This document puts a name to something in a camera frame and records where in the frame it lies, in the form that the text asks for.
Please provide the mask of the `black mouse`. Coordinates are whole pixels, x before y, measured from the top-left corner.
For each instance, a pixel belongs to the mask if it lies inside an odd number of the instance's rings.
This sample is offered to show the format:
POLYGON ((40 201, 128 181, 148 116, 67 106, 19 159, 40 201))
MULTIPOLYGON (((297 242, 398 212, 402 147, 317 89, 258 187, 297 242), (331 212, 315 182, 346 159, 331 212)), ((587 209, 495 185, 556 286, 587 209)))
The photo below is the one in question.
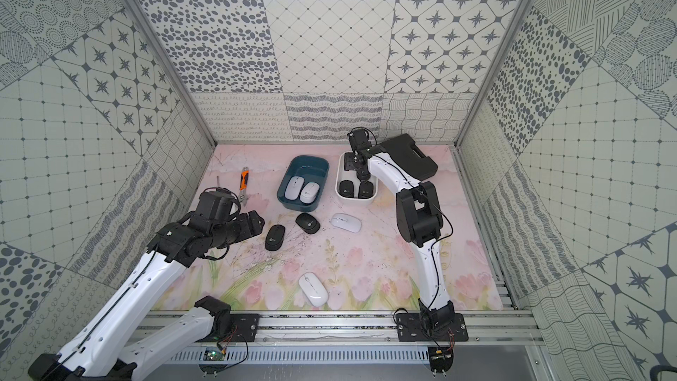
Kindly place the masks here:
POLYGON ((338 185, 338 195, 342 198, 354 198, 354 182, 351 180, 342 180, 338 185))
POLYGON ((375 186, 370 181, 362 181, 358 190, 359 199, 372 199, 374 196, 375 186))
POLYGON ((321 228, 320 222, 310 213, 300 213, 295 218, 295 223, 306 234, 316 234, 321 228))
POLYGON ((282 247, 285 234, 286 228, 283 225, 276 224, 271 226, 266 234, 266 239, 264 240, 264 248, 266 248, 268 252, 276 252, 282 247))

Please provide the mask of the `black mouse bottom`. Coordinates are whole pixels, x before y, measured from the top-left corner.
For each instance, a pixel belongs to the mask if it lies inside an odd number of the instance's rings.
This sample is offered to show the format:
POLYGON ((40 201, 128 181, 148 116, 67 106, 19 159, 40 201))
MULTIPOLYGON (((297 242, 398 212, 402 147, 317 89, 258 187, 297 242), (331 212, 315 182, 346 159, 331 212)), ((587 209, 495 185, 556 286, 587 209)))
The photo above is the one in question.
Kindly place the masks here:
POLYGON ((354 198, 354 182, 351 180, 342 180, 338 185, 338 195, 342 198, 354 198))

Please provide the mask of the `black mouse top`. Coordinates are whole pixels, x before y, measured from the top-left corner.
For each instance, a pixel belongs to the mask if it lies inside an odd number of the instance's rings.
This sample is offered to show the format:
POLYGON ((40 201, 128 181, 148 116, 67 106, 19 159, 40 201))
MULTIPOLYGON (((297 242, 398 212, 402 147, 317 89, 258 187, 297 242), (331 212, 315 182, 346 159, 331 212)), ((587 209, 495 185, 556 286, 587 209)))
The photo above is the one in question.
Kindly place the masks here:
POLYGON ((316 234, 321 228, 320 222, 310 213, 300 213, 295 218, 295 223, 306 234, 316 234))

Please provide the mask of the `white mouse bottom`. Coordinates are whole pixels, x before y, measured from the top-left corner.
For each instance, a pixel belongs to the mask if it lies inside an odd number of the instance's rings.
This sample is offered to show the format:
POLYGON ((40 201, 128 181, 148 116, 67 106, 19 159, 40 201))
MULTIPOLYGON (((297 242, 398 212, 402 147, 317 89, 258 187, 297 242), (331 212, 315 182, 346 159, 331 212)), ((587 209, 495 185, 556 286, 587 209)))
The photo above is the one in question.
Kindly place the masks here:
POLYGON ((305 273, 299 278, 298 284, 313 307, 321 308, 327 303, 328 291, 315 273, 305 273))

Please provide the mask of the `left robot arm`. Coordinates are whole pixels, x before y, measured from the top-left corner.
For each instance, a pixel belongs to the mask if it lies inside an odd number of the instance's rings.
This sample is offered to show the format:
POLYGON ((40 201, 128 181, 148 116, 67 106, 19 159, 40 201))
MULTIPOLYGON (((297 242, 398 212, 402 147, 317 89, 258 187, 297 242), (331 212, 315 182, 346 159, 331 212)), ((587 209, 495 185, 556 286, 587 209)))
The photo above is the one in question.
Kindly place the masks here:
POLYGON ((197 300, 174 323, 130 343, 149 310, 197 260, 213 261, 211 250, 259 236, 264 219, 243 212, 226 188, 205 189, 194 211, 159 229, 139 264, 93 320, 56 354, 38 356, 28 369, 33 380, 142 380, 188 345, 213 341, 220 353, 243 330, 231 307, 212 296, 197 300))

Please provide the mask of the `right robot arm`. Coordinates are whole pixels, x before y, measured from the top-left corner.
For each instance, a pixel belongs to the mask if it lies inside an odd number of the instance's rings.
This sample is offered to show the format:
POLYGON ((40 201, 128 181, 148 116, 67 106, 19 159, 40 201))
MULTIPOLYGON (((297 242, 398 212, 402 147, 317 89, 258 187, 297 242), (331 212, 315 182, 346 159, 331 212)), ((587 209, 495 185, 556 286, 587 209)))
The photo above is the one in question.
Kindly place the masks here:
POLYGON ((370 129, 355 127, 347 138, 352 160, 346 169, 361 181, 375 177, 394 194, 398 232, 412 246, 417 261, 421 325, 432 331, 449 326, 455 309, 444 283, 441 246, 446 238, 443 227, 451 222, 429 181, 437 164, 408 134, 377 143, 370 129))

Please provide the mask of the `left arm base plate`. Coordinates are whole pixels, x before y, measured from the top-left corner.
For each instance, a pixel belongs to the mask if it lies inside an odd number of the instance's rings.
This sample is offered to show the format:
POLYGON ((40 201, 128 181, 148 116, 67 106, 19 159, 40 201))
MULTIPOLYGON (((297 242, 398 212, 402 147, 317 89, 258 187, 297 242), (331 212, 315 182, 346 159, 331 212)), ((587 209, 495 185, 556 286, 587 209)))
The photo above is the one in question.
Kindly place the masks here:
POLYGON ((236 313, 216 317, 213 330, 207 336, 209 341, 254 342, 257 336, 258 324, 261 318, 257 313, 236 313))

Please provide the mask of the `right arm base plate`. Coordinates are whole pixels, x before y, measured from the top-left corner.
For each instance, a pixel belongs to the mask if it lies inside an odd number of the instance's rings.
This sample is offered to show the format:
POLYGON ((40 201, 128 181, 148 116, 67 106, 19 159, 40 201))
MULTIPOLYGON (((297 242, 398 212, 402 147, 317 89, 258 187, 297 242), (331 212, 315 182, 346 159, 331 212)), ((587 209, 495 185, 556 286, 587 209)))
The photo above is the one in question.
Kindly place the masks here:
POLYGON ((425 317, 421 321, 419 313, 397 312, 393 315, 398 340, 401 342, 433 341, 438 343, 451 340, 469 341, 464 316, 456 313, 450 319, 440 323, 431 322, 425 317))

